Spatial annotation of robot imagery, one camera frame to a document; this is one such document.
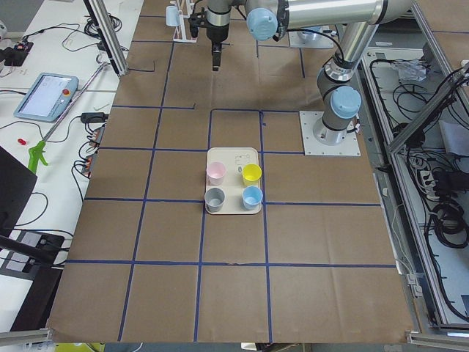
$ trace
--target green handle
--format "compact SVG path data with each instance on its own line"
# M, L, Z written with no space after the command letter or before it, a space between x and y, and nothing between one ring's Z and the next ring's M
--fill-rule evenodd
M31 147L29 148L29 163L28 163L28 169L30 169L34 174L37 171L37 165L39 163L39 160L44 165L48 165L47 162L44 159L44 146L45 146L45 141L40 141L37 143L36 147Z

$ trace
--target pink cup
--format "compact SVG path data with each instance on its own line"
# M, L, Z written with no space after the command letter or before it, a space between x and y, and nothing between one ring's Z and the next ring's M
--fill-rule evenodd
M207 166L207 176L210 183L214 186L219 186L223 183L226 175L226 167L219 161L214 161Z

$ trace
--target yellow object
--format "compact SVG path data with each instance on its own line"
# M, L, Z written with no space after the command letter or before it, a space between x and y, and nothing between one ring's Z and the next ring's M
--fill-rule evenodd
M103 352L103 343L58 343L55 352Z
M243 167L244 186L258 186L262 176L262 169L259 165L248 164Z

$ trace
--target yellow cup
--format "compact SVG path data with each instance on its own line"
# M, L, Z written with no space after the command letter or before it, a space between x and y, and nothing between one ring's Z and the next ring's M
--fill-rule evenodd
M262 169L259 165L248 164L243 167L244 186L257 186L262 176Z

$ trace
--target tray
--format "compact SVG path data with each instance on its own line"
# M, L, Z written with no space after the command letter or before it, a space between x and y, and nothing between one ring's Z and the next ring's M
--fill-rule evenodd
M246 210L243 206L243 190L245 188L243 183L243 176L241 172L243 167L247 164L259 165L257 150L250 147L231 148L231 147L216 147L211 148L207 153L207 165L220 161L225 164L226 175L223 183L219 186L213 186L205 180L205 188L209 190L213 187L223 189L225 192L225 203L220 211L208 213L213 215L240 215L240 214L257 214L262 209L262 204L253 210Z

